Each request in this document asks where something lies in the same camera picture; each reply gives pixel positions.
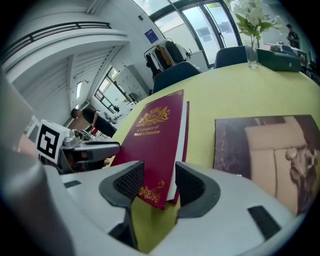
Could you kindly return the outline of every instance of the gold emblem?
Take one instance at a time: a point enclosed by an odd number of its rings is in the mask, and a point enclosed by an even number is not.
[[[144,196],[144,199],[150,199],[151,201],[154,201],[156,204],[159,202],[160,199],[160,192],[162,188],[164,187],[165,182],[161,180],[158,183],[158,186],[154,189],[148,189],[147,186],[141,187],[139,190],[139,196]]]
[[[168,106],[165,106],[164,108],[158,106],[152,109],[150,113],[145,113],[143,118],[141,118],[138,124],[136,125],[136,127],[150,126],[164,122],[165,120],[169,119],[169,114],[170,110],[168,109]]]

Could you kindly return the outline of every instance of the glass vase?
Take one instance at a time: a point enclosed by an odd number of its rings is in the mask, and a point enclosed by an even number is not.
[[[249,68],[258,69],[258,54],[257,54],[257,38],[251,37],[251,45],[245,47],[246,57],[248,59]]]

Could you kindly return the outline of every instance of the book cover illustration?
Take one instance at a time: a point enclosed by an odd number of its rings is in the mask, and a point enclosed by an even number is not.
[[[182,117],[186,108],[183,90],[146,104],[111,164],[144,161],[144,183],[137,196],[159,209],[164,209],[169,200],[176,203],[179,196],[172,177],[175,178],[175,162],[183,158],[186,113],[184,120]]]
[[[311,115],[217,119],[214,152],[214,169],[250,179],[293,214],[317,195],[320,131]]]

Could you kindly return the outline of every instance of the glass door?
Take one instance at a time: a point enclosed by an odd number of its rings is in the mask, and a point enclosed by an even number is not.
[[[190,32],[187,24],[174,11],[154,22],[165,38],[171,38],[175,43],[181,45],[188,52],[199,51],[197,42]]]
[[[206,10],[210,13],[210,16],[218,28],[218,32],[222,37],[225,47],[236,47],[238,41],[235,32],[232,28],[231,22],[220,3],[205,4]]]
[[[204,49],[204,54],[207,57],[209,67],[213,67],[220,46],[210,22],[198,6],[185,9],[182,13],[197,34]]]

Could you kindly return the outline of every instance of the yellow table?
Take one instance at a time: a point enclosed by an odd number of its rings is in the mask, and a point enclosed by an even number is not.
[[[123,142],[146,103],[181,89],[190,101],[188,163],[212,168],[215,119],[311,114],[320,128],[316,83],[302,73],[274,72],[261,65],[251,70],[243,63],[209,70],[147,97],[132,110],[113,140]],[[161,211],[139,198],[134,200],[132,221],[140,251],[149,253],[174,227],[178,207],[167,204]]]

